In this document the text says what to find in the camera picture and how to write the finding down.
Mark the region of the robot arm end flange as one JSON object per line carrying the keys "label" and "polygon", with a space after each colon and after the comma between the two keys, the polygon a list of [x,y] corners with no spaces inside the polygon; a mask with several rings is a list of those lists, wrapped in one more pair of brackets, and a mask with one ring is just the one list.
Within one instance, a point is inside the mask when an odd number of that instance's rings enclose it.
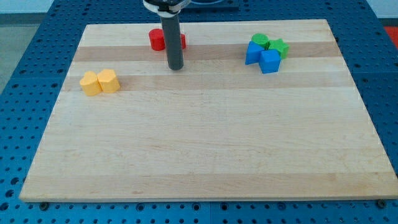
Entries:
{"label": "robot arm end flange", "polygon": [[144,7],[160,17],[171,18],[187,7],[191,0],[143,0]]}

